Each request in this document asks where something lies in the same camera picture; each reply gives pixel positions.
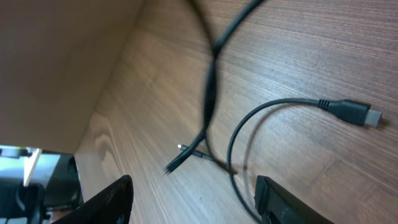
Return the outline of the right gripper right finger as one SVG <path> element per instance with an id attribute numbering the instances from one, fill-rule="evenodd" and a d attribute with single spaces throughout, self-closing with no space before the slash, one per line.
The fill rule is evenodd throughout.
<path id="1" fill-rule="evenodd" d="M 333 224 L 270 177 L 257 176 L 254 201 L 262 223 Z"/>

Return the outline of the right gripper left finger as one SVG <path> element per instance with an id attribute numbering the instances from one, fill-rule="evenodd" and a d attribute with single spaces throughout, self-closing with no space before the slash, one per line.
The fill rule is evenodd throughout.
<path id="1" fill-rule="evenodd" d="M 55 224 L 128 224 L 134 187 L 130 175 L 123 175 Z"/>

